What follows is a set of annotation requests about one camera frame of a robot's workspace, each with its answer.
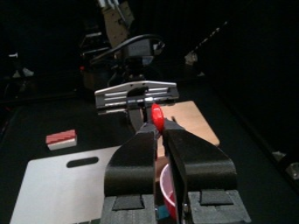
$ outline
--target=red handle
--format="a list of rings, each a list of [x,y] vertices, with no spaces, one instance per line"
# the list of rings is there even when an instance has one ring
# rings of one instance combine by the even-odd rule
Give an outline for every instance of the red handle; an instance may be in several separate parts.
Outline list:
[[[164,129],[164,112],[157,104],[153,103],[152,105],[152,120],[153,125],[158,132],[162,132]]]

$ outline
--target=pink bowl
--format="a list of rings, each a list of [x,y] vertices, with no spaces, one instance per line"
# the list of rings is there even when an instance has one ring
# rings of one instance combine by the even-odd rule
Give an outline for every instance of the pink bowl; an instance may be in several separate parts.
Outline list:
[[[161,188],[161,192],[162,192],[162,203],[166,207],[166,210],[172,216],[172,218],[176,220],[174,203],[173,203],[173,185],[172,185],[172,176],[170,176],[169,165],[166,165],[161,171],[160,188]]]

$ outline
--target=cutting board handle hole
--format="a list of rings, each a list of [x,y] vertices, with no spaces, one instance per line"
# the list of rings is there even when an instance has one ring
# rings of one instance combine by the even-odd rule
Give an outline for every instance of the cutting board handle hole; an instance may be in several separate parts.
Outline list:
[[[88,158],[70,160],[66,163],[66,167],[73,168],[73,167],[82,166],[82,165],[93,165],[97,161],[98,161],[97,157],[88,157]]]

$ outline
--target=black table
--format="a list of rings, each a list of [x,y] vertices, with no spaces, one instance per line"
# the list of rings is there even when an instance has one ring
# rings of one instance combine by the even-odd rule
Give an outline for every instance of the black table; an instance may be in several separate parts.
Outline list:
[[[252,223],[299,223],[299,196],[209,83],[198,78],[180,81],[177,88],[180,102],[194,101],[235,163],[237,190]],[[69,129],[77,131],[77,146],[49,151],[45,136]],[[116,146],[132,135],[124,114],[97,116],[94,103],[80,98],[14,108],[0,143],[0,223],[9,223],[29,160]]]

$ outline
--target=white cutting board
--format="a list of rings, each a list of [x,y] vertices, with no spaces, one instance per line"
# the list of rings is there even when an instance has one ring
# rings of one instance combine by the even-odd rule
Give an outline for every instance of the white cutting board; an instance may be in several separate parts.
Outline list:
[[[117,148],[32,160],[10,224],[70,224],[100,218],[105,168]],[[93,157],[94,164],[66,167],[69,161]]]

